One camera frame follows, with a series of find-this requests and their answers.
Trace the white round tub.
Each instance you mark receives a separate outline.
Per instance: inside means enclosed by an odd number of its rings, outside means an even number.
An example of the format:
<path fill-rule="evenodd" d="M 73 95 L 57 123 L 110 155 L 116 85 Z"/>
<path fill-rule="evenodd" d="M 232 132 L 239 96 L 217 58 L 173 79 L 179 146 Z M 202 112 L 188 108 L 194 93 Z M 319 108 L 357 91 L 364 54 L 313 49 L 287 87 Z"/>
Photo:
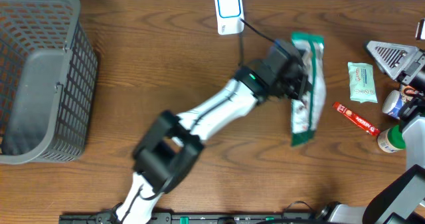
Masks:
<path fill-rule="evenodd" d="M 398 90 L 393 90 L 384 101 L 382 112 L 399 120 L 398 114 L 401 108 L 411 100 L 411 96 L 407 96 Z"/>

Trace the green white wipes pack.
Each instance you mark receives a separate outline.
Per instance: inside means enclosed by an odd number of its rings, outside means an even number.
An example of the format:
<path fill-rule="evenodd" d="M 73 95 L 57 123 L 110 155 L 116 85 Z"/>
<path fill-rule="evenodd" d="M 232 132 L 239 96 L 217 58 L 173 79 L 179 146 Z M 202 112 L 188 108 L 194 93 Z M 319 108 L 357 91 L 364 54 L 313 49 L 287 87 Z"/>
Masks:
<path fill-rule="evenodd" d="M 349 62 L 349 90 L 352 101 L 377 103 L 373 66 L 367 63 Z"/>

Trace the red snack package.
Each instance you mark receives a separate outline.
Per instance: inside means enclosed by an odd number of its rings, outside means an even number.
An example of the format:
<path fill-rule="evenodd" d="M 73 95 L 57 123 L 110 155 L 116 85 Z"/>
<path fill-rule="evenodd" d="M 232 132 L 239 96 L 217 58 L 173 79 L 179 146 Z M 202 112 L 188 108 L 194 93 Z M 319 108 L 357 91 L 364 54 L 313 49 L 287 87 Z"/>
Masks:
<path fill-rule="evenodd" d="M 333 108 L 366 133 L 372 136 L 378 136 L 380 134 L 381 131 L 376 126 L 372 125 L 369 121 L 342 105 L 340 102 L 334 102 Z"/>

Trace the green lid jar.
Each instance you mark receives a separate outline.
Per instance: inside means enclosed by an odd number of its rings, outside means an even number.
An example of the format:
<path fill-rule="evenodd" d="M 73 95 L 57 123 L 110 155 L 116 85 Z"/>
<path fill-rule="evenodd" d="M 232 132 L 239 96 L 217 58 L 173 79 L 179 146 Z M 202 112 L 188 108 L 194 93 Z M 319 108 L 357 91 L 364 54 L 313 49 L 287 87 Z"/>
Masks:
<path fill-rule="evenodd" d="M 406 144 L 399 128 L 400 126 L 396 125 L 378 135 L 377 143 L 382 151 L 386 153 L 395 153 L 406 149 Z"/>

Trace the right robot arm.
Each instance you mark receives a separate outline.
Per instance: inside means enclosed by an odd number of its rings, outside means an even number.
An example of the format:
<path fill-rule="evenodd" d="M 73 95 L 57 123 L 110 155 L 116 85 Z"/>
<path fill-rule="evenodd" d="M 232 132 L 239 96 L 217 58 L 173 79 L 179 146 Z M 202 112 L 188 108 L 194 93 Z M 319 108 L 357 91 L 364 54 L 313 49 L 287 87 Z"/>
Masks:
<path fill-rule="evenodd" d="M 406 171 L 366 207 L 330 203 L 317 214 L 320 223 L 423 223 L 415 213 L 424 205 L 424 50 L 415 46 L 369 41 L 365 45 L 379 69 L 418 94 L 398 117 L 406 144 Z"/>

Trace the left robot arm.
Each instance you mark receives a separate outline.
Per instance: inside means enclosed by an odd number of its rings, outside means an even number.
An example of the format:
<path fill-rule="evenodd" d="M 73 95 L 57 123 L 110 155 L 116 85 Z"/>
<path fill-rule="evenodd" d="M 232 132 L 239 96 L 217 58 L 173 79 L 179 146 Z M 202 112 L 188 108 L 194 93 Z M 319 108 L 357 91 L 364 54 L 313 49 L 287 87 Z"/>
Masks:
<path fill-rule="evenodd" d="M 205 142 L 227 124 L 271 96 L 300 100 L 312 89 L 306 56 L 305 49 L 275 41 L 266 58 L 240 66 L 226 86 L 202 104 L 177 115 L 160 113 L 133 150 L 133 181 L 114 213 L 116 223 L 147 223 L 159 198 L 185 179 Z"/>

